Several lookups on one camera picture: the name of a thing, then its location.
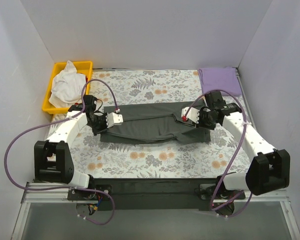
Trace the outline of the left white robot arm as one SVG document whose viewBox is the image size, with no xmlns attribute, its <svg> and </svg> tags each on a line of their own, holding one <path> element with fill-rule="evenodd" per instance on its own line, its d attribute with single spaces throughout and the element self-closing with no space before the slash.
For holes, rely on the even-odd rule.
<svg viewBox="0 0 300 240">
<path fill-rule="evenodd" d="M 92 95 L 83 97 L 82 104 L 72 105 L 67 113 L 71 119 L 63 122 L 45 141 L 37 141 L 34 145 L 35 179 L 50 183 L 63 183 L 78 187 L 79 194 L 86 200 L 96 195 L 96 187 L 92 185 L 92 177 L 75 169 L 70 147 L 79 132 L 85 127 L 92 128 L 94 135 L 107 129 L 106 114 L 97 108 L 97 98 Z"/>
</svg>

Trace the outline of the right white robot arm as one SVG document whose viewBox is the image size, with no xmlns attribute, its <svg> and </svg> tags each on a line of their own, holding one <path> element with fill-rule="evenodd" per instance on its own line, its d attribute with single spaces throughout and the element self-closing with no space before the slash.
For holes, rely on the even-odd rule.
<svg viewBox="0 0 300 240">
<path fill-rule="evenodd" d="M 220 177 L 216 194 L 227 199 L 237 190 L 259 196 L 287 188 L 290 184 L 290 154 L 268 143 L 247 121 L 242 106 L 237 102 L 226 103 L 219 90 L 207 93 L 205 99 L 207 105 L 199 111 L 197 126 L 212 130 L 217 124 L 221 125 L 239 142 L 238 147 L 250 161 L 246 172 Z"/>
</svg>

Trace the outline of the dark grey t shirt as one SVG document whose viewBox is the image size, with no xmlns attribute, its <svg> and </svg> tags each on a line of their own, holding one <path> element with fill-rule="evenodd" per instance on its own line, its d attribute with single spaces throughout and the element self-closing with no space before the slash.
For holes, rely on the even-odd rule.
<svg viewBox="0 0 300 240">
<path fill-rule="evenodd" d="M 123 123 L 100 134 L 103 143 L 157 144 L 176 140 L 181 144 L 208 143 L 210 131 L 182 121 L 182 109 L 191 102 L 162 102 L 120 106 Z"/>
</svg>

